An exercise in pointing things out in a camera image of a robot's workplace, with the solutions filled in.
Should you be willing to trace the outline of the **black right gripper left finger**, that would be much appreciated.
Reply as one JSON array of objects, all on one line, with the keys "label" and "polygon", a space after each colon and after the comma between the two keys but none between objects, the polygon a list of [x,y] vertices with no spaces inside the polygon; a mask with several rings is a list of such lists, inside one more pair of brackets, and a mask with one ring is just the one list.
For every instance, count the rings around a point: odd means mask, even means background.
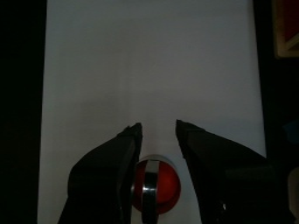
[{"label": "black right gripper left finger", "polygon": [[133,181],[141,150],[137,122],[73,165],[57,224],[131,224]]}]

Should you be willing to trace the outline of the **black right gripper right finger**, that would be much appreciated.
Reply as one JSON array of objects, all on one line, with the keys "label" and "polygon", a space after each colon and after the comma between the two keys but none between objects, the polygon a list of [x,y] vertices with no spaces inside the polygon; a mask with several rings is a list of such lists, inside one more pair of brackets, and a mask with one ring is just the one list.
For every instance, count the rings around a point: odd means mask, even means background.
[{"label": "black right gripper right finger", "polygon": [[295,224],[274,166],[247,146],[189,122],[175,125],[201,224]]}]

